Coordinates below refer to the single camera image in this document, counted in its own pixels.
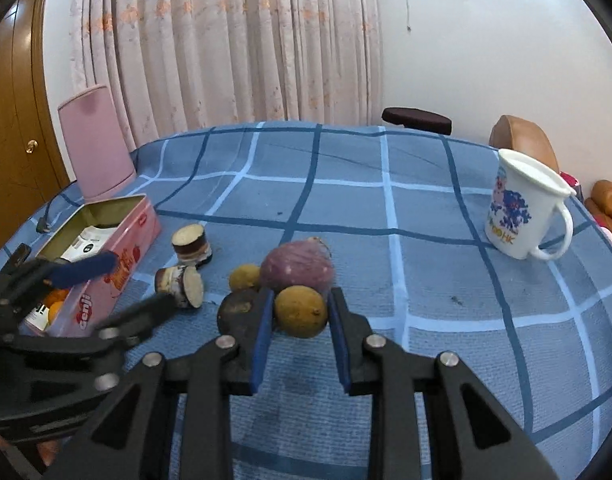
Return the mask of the floral beige curtain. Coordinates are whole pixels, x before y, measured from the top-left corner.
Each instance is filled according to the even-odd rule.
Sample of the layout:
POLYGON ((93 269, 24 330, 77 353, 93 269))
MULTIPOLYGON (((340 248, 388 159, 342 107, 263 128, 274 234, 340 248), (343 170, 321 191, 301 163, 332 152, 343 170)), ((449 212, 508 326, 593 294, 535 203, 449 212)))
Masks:
POLYGON ((211 126, 365 126, 383 104, 377 0, 71 0, 74 86, 128 148, 211 126))

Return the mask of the wooden door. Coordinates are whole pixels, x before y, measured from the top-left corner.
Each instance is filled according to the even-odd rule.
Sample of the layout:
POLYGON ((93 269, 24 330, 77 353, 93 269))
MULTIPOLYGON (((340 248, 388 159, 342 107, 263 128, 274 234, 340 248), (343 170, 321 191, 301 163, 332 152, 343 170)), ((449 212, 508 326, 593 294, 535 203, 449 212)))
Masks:
POLYGON ((16 0, 0 21, 0 249, 69 179, 43 62, 45 0, 16 0))

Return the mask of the purple round turnip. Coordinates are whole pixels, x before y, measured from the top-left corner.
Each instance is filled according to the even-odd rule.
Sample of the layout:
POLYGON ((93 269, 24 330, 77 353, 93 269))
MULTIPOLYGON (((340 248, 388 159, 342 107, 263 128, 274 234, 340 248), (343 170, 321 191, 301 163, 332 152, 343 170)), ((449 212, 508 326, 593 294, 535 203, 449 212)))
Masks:
POLYGON ((306 286, 322 296, 333 287, 335 266, 329 246, 319 237, 293 240, 274 248, 260 266, 260 285, 275 292, 306 286))

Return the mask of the sandwich cookie stack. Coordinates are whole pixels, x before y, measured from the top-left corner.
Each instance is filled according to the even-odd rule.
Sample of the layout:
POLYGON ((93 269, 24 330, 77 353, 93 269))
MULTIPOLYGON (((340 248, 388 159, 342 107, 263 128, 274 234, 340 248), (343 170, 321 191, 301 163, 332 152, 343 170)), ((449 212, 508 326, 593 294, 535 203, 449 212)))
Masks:
POLYGON ((199 223, 188 224, 176 230, 171 245, 180 264, 202 266, 213 258, 205 228, 199 223))
POLYGON ((195 266, 168 266, 155 273, 155 292, 168 292, 181 309, 199 309, 204 301, 204 282, 195 266))

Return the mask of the blue plaid tablecloth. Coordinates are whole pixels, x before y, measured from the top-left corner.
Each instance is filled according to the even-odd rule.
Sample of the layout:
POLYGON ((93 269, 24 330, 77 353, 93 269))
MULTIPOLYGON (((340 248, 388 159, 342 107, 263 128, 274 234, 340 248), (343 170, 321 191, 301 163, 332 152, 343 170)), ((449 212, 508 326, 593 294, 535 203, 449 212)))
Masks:
MULTIPOLYGON (((561 258, 499 252, 485 234, 498 151, 307 122, 213 127, 141 146, 130 155, 138 175, 119 197, 146 195, 161 232, 112 312, 159 294, 159 269, 186 266, 171 245, 182 226, 205 228, 213 258, 195 266, 202 307, 176 303, 128 351, 122 378, 150 352, 182 358, 221 336, 217 311, 235 268, 260 268, 281 244, 319 237, 332 253, 332 288, 373 332, 418 356, 457 353, 553 479, 612 479, 612 244, 575 195, 565 201, 574 232, 561 258)), ((371 396, 344 391, 329 320, 315 337, 289 336, 274 300, 263 381, 230 400, 230 479, 371 479, 371 396)))

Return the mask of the brown leather sofa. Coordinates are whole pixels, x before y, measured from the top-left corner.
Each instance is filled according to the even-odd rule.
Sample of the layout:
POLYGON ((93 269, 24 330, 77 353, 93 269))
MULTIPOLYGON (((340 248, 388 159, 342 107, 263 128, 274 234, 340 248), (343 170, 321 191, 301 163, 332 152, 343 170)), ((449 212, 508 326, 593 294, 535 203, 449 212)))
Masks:
POLYGON ((612 181, 597 181, 584 204, 612 243, 612 181))

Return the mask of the pink metal tin box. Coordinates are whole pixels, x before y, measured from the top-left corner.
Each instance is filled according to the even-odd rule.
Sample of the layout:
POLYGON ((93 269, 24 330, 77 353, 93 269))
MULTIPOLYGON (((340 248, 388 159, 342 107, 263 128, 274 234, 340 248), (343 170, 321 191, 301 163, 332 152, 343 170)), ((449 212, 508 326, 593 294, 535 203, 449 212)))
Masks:
POLYGON ((138 264, 161 232, 146 195, 78 208, 39 250, 64 269, 48 278, 54 289, 21 324, 24 334, 83 337, 112 313, 138 264))

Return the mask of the small mandarin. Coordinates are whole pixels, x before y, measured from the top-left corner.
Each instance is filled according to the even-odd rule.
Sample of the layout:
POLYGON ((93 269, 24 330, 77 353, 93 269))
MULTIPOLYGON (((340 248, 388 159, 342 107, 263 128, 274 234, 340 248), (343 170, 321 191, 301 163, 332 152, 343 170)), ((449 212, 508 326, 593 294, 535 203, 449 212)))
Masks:
POLYGON ((48 307, 48 325, 52 325, 54 323, 63 305, 64 301, 55 301, 50 305, 50 307, 48 307))

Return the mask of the white cartoon mug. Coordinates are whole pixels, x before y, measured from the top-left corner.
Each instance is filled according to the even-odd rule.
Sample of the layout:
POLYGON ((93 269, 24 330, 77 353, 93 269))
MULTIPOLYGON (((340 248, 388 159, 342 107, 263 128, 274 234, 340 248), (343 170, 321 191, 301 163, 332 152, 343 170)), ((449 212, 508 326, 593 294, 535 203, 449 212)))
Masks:
POLYGON ((485 234, 499 252, 516 260, 561 258, 570 248, 574 222, 565 201, 574 188, 550 167, 524 153, 500 148, 499 167, 485 222, 485 234), (558 249, 540 248, 553 214, 564 223, 558 249))

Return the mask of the dark round stool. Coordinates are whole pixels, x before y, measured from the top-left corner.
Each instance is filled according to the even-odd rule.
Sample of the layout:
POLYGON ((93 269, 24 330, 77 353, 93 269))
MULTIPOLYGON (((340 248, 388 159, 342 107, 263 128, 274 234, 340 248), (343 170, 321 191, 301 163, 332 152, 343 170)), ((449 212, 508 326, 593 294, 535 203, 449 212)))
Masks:
POLYGON ((382 112, 382 120, 387 124, 444 136, 450 136, 452 132, 452 122, 448 117, 420 108, 386 107, 382 112))

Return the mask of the yellow-brown longan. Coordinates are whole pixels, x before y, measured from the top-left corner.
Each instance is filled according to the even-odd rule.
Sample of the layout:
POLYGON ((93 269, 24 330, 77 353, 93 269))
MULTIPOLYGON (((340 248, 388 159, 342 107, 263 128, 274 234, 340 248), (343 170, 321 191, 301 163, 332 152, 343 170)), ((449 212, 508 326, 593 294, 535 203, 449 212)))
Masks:
POLYGON ((244 263, 235 268, 229 275, 229 287, 232 292, 260 287, 260 268, 254 263, 244 263))
POLYGON ((307 286, 294 285, 275 297, 274 317, 285 334, 307 339, 324 330, 329 310, 319 292, 307 286))

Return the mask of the printed paper leaflet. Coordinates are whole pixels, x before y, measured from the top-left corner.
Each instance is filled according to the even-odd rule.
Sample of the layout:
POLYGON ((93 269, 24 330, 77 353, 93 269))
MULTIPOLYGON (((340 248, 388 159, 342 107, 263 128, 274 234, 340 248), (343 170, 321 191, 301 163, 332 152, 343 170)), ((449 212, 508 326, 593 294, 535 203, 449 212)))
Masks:
MULTIPOLYGON (((74 262, 95 255, 116 229, 117 226, 86 226, 60 254, 58 260, 74 262)), ((48 325, 48 307, 41 301, 28 314, 26 322, 31 328, 44 332, 50 326, 48 325)))

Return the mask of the dark passion fruit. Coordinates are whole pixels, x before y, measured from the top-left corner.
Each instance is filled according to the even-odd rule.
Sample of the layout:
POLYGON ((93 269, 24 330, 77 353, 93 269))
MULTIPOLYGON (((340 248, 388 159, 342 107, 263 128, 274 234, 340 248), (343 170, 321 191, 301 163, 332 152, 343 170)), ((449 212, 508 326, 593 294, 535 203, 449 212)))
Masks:
POLYGON ((244 288, 230 292, 217 311, 220 335, 236 340, 253 340, 258 334, 265 310, 266 296, 260 290, 244 288))

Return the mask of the large orange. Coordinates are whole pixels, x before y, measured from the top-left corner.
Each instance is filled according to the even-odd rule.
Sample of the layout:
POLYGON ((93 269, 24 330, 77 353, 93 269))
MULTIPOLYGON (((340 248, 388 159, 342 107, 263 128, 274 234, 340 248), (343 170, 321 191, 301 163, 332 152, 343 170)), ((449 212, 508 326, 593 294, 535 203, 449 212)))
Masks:
POLYGON ((42 304, 45 304, 47 307, 51 307, 51 305, 55 304, 56 302, 64 301, 68 294, 68 289, 53 289, 42 300, 42 304))

